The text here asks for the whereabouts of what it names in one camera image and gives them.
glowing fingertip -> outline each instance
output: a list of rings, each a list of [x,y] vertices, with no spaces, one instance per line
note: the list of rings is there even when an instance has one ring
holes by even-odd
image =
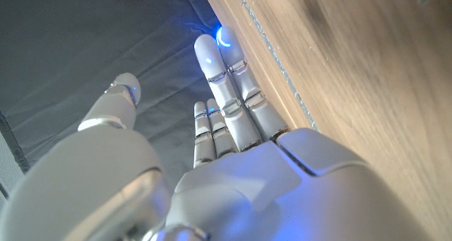
[[[225,46],[225,47],[231,47],[231,44],[230,44],[230,43],[226,43],[226,42],[224,42],[224,41],[221,40],[221,29],[222,29],[222,28],[220,28],[220,29],[217,31],[217,41],[218,41],[218,43],[220,43],[221,45],[223,45],[223,46]]]

wood grain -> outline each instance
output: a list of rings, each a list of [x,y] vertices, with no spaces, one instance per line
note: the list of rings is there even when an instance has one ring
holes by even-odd
[[[209,0],[268,97],[310,126],[242,0]],[[452,237],[452,0],[246,0],[322,133]]]

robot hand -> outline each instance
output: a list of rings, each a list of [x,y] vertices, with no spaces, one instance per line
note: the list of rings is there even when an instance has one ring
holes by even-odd
[[[429,239],[358,155],[316,131],[289,130],[230,28],[216,41],[200,36],[195,52],[216,101],[194,106],[194,169],[152,240]]]
[[[261,92],[231,28],[221,27],[216,41],[210,35],[201,35],[194,47],[216,99],[206,104],[197,102],[194,107],[194,167],[228,153],[246,151],[262,141],[275,141],[289,131]]]

